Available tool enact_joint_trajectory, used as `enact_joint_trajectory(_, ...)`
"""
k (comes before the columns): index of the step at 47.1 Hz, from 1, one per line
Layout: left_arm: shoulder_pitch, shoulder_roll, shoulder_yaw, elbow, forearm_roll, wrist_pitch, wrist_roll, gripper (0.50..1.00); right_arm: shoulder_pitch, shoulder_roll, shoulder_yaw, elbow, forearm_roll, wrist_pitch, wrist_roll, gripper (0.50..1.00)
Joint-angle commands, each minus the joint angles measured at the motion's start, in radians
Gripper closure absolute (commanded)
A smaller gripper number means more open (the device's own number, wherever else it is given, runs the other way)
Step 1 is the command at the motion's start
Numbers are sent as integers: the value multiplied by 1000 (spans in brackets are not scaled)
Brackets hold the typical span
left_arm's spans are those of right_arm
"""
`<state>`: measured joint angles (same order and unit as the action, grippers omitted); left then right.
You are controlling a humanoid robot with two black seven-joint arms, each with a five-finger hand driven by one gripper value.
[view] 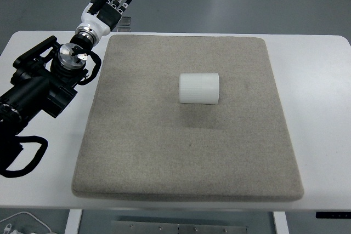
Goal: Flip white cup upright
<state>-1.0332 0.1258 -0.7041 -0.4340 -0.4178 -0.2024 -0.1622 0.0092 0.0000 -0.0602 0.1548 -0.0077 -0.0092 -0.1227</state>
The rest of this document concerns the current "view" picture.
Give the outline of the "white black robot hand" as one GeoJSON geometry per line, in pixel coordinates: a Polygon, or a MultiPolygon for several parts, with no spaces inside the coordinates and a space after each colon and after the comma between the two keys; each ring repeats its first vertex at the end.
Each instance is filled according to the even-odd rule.
{"type": "Polygon", "coordinates": [[[122,14],[132,2],[132,0],[126,0],[119,7],[121,1],[114,0],[112,5],[103,6],[106,0],[91,0],[81,15],[81,23],[77,26],[75,34],[85,32],[92,37],[108,35],[116,27],[122,14]]]}

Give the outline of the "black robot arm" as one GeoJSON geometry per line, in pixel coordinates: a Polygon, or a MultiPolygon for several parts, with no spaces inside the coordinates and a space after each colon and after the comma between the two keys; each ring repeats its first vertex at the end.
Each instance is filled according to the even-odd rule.
{"type": "Polygon", "coordinates": [[[76,96],[75,86],[97,76],[101,58],[92,49],[110,34],[132,0],[91,0],[69,43],[50,36],[13,63],[12,88],[1,96],[1,135],[16,136],[40,111],[57,117],[76,96]]]}

